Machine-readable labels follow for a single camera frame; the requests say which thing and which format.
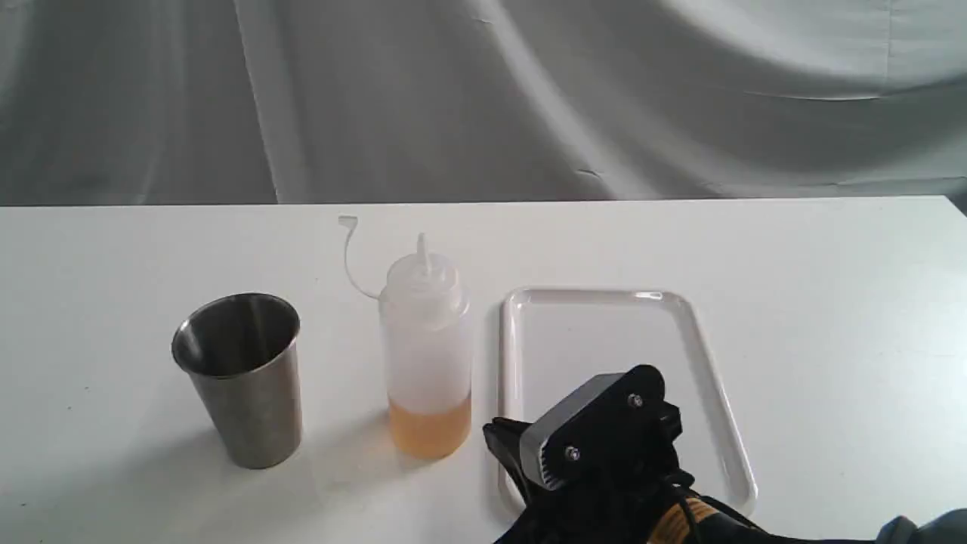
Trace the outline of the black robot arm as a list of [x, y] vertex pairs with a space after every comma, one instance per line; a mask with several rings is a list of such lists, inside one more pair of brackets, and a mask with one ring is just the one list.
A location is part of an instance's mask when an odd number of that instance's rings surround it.
[[790, 543], [694, 489], [681, 411], [656, 367], [593, 376], [535, 422], [495, 417], [487, 449], [524, 507], [501, 543]]

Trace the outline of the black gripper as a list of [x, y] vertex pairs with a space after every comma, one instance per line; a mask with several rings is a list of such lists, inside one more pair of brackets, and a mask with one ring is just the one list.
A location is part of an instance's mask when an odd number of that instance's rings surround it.
[[591, 376], [532, 424], [494, 417], [488, 451], [521, 495], [501, 543], [671, 543], [697, 540], [694, 476], [674, 441], [680, 410], [652, 365]]

